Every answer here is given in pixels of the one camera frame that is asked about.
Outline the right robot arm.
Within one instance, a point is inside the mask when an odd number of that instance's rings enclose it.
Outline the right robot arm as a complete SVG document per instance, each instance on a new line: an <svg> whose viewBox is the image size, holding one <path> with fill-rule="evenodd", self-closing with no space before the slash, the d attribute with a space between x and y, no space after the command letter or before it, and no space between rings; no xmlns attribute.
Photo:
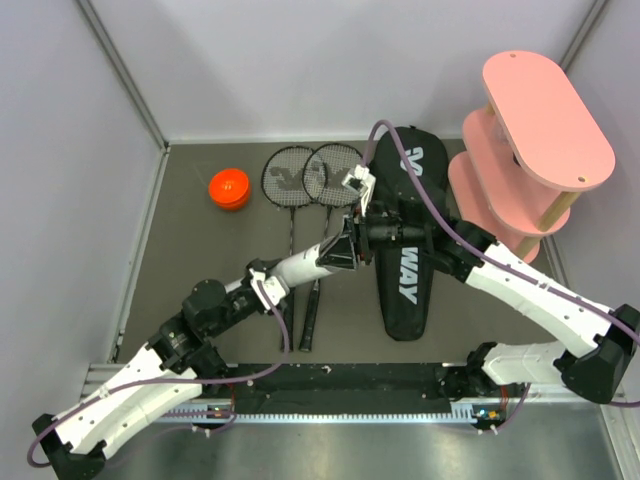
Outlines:
<svg viewBox="0 0 640 480"><path fill-rule="evenodd" d="M466 380L487 396L503 384L562 383L597 404L614 396L639 344L639 312L588 300L518 258L481 227L449 220L433 204L413 219L370 207L353 209L318 247L317 266L355 269L382 251L415 247L436 270L483 291L553 336L551 343L487 342L474 351Z"/></svg>

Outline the black badminton racket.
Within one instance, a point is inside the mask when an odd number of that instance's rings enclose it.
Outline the black badminton racket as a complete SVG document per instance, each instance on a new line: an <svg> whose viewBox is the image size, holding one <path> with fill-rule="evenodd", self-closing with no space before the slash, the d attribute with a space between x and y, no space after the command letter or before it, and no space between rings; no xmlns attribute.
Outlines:
<svg viewBox="0 0 640 480"><path fill-rule="evenodd" d="M261 188L267 199L290 211L289 253L293 253L295 211L312 203L303 187L303 169L314 149L294 145L276 151L264 166Z"/></svg>
<svg viewBox="0 0 640 480"><path fill-rule="evenodd" d="M362 159L353 146L343 143L326 143L312 152L303 169L303 187L314 203L326 209L323 238L328 238L332 211L352 205L356 193L342 185L344 176ZM313 282L308 295L301 340L298 350L310 352L321 296L321 280Z"/></svg>

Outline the white shuttlecock tube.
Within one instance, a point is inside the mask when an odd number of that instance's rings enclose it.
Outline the white shuttlecock tube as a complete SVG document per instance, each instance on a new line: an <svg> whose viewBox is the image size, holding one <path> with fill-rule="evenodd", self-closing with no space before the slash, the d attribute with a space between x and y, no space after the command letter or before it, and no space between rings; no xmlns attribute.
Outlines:
<svg viewBox="0 0 640 480"><path fill-rule="evenodd" d="M269 273L287 292L300 285L326 278L339 271L337 267L319 264L321 250L329 245L325 240L293 256L281 260Z"/></svg>

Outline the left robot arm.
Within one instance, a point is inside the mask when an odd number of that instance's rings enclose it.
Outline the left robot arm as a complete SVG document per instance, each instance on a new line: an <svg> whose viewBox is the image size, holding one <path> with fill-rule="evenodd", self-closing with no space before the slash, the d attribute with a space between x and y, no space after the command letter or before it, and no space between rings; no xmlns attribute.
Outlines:
<svg viewBox="0 0 640 480"><path fill-rule="evenodd" d="M110 380L76 406L34 422L34 444L47 465L60 479L92 479L156 419L236 383L211 338L255 312L281 319L277 306L293 285L279 264L265 267L259 261L231 287L213 279L197 283L181 310Z"/></svg>

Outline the black racket bag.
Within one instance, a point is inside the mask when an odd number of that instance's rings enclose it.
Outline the black racket bag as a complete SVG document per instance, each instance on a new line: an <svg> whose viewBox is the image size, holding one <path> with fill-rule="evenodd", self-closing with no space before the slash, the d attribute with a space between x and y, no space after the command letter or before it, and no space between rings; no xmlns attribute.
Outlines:
<svg viewBox="0 0 640 480"><path fill-rule="evenodd" d="M448 188L448 155L434 134L414 126L396 129L411 169L432 199ZM400 202L418 199L406 167L389 133L378 140L371 163L377 183L373 199L397 213ZM375 254L379 304L384 328L396 341L420 339L425 331L434 267L417 246L382 250Z"/></svg>

